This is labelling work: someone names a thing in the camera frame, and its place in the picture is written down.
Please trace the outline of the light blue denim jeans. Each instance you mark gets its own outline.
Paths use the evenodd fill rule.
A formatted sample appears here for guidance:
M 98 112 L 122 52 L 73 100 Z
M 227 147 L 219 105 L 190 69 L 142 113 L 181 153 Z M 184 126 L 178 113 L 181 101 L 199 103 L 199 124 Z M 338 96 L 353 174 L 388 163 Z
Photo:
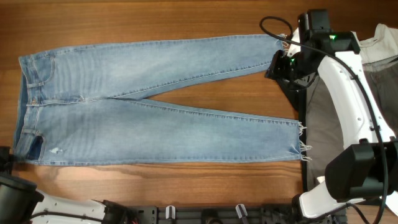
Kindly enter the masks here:
M 80 45 L 19 58 L 13 151 L 45 166 L 301 159 L 299 121 L 154 101 L 267 70 L 268 35 Z

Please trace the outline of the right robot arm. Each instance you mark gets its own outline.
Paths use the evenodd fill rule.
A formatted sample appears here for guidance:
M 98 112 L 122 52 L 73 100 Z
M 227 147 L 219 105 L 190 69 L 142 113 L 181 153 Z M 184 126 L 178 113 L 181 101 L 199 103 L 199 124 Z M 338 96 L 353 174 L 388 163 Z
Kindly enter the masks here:
M 291 223 L 335 221 L 340 211 L 365 200 L 379 200 L 381 221 L 387 196 L 397 188 L 397 138 L 385 122 L 367 83 L 360 48 L 351 32 L 335 32 L 325 9 L 298 17 L 298 29 L 284 39 L 266 77 L 275 80 L 296 110 L 302 91 L 321 78 L 335 106 L 343 133 L 343 152 L 325 170 L 314 189 L 296 195 Z

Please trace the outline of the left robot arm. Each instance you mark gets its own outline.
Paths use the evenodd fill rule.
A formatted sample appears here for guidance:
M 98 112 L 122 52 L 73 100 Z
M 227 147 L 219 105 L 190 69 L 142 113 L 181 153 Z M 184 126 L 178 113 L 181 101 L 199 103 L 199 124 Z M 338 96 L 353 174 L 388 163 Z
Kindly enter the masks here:
M 28 180 L 11 175 L 14 158 L 1 147 L 1 223 L 138 223 L 136 213 L 104 200 L 55 197 Z

